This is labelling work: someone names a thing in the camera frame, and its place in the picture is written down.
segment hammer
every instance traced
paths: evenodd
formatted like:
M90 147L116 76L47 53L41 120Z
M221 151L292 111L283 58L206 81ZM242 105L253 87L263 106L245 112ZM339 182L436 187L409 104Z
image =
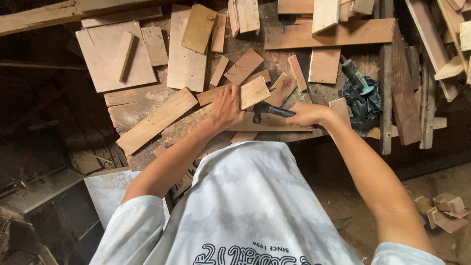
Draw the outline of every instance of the hammer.
M275 107L264 101L255 104L255 106L253 106L253 112L255 114L252 119L252 122L254 124L260 124L262 122L262 117L261 117L262 113L272 113L272 114L285 117L285 118L296 115L296 113L293 111ZM325 128L319 124L313 124L313 126L325 131Z

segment hand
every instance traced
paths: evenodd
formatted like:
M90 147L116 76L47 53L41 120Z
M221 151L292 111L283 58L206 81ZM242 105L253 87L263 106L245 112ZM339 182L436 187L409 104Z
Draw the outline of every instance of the hand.
M286 124L309 126L311 129L314 128L313 124L325 127L326 118L332 114L332 109L328 106L304 102L296 102L290 111L296 112L296 115L286 118Z
M226 86L214 100L212 111L208 117L219 132L241 122L245 111L240 111L240 87L233 84Z

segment person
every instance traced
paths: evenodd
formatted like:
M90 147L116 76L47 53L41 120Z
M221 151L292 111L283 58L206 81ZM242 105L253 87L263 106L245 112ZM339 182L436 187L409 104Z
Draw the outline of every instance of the person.
M213 137L242 120L239 90L221 91L211 114L129 185L91 264L362 264L280 142L234 143L203 158L163 230L161 198ZM372 264L443 265L406 190L373 149L327 106L298 102L291 110L288 124L322 125L337 145L377 223Z

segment left hand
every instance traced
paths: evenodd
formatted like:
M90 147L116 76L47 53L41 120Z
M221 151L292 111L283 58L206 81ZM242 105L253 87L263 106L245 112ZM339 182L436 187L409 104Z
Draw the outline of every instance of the left hand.
M219 92L214 100L208 119L212 121L219 132L242 121L245 111L240 111L240 87L233 84Z

